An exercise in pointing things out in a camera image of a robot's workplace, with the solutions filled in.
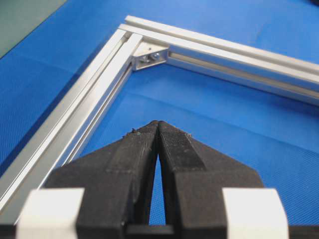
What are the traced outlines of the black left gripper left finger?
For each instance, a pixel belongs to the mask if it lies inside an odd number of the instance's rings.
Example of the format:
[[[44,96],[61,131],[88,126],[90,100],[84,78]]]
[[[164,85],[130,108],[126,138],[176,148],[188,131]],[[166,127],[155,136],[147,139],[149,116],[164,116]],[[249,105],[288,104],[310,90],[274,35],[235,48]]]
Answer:
[[[158,121],[54,169],[46,188],[84,188],[76,221],[80,239],[123,239],[128,223],[149,222]]]

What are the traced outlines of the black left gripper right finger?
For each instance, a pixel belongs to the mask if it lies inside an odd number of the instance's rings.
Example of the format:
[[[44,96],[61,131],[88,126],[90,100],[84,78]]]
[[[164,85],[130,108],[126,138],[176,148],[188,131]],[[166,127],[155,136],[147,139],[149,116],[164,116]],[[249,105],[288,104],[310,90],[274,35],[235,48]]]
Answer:
[[[167,122],[158,140],[166,222],[182,239],[225,239],[222,188],[262,188],[259,174]]]

